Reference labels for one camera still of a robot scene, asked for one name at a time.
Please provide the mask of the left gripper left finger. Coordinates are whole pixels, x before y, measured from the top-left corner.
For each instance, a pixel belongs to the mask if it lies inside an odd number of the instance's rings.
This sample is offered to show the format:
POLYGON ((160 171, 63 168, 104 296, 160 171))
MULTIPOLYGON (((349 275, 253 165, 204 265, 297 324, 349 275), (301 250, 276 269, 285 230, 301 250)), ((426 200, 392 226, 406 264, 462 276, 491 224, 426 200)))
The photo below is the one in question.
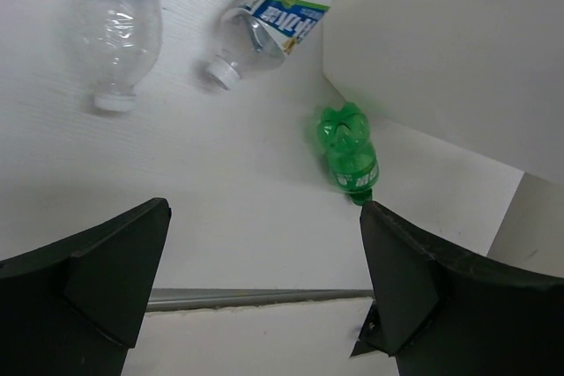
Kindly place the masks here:
POLYGON ((3 375, 119 375, 135 348, 171 209, 153 198, 1 262, 3 375))

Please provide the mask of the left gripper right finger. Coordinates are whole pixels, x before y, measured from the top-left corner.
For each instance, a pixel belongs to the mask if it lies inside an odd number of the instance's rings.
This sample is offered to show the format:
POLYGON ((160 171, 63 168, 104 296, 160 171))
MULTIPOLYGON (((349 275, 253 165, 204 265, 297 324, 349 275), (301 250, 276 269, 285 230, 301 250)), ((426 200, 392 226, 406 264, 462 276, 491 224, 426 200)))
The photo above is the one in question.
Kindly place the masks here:
POLYGON ((360 229, 374 302, 362 354, 402 375, 560 375, 563 281, 460 247, 366 203, 360 229))

